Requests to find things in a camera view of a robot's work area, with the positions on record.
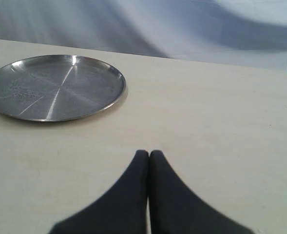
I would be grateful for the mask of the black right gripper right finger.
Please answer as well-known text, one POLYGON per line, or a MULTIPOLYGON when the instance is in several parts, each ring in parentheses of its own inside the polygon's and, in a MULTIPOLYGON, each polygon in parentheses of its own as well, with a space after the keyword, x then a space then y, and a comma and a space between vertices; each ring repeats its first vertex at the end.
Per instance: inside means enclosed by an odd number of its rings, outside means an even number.
POLYGON ((148 191, 153 234, 252 233, 189 189, 160 150, 150 154, 148 191))

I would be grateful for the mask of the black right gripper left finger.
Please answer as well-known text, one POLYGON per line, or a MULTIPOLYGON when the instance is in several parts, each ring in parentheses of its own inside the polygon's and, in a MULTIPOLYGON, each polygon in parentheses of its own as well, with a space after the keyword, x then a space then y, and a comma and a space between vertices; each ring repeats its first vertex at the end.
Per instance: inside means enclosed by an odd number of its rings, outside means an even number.
POLYGON ((136 151, 116 183, 94 203, 62 220, 52 234, 145 234, 149 154, 136 151))

